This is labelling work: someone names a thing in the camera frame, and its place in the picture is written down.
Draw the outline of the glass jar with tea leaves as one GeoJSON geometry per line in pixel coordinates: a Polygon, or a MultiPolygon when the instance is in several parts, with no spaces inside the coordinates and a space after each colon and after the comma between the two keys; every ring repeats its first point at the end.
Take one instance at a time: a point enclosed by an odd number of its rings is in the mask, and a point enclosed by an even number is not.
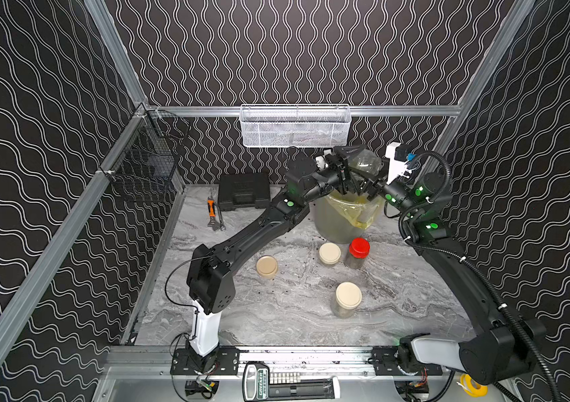
{"type": "Polygon", "coordinates": [[[374,152],[365,149],[356,159],[349,162],[349,166],[376,174],[380,172],[384,164],[374,152]]]}

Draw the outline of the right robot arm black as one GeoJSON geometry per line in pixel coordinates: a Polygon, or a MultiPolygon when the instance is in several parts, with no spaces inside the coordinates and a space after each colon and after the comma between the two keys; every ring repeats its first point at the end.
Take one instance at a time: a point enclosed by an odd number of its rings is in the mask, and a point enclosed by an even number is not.
{"type": "Polygon", "coordinates": [[[540,351],[546,328],[525,319],[500,296],[489,278],[464,254],[439,214],[451,199],[448,169],[428,174],[416,187],[381,174],[350,170],[350,185],[358,194],[384,199],[399,212],[404,242],[444,279],[470,323],[468,341],[435,338],[427,333],[405,336],[397,348],[401,369],[415,372],[428,364],[456,369],[481,385],[490,385],[535,370],[549,378],[551,370],[540,351]]]}

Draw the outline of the tan jar lid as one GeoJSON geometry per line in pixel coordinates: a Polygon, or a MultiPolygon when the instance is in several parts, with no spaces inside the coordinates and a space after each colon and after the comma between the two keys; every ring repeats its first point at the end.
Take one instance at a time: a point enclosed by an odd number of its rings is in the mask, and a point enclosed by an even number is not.
{"type": "Polygon", "coordinates": [[[278,261],[273,256],[262,256],[257,260],[256,272],[264,279],[271,280],[278,274],[278,261]]]}

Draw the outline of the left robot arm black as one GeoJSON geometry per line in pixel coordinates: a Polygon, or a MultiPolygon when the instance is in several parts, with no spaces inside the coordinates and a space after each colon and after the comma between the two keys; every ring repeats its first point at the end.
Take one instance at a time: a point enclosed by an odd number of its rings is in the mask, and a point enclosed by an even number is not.
{"type": "Polygon", "coordinates": [[[221,312],[236,295],[234,276],[258,251],[300,224],[310,204],[334,190],[355,190],[350,162],[363,146],[334,147],[315,157],[298,157],[288,165],[286,182],[262,214],[249,226],[218,245],[198,246],[186,284],[195,307],[189,348],[204,358],[219,347],[221,312]]]}

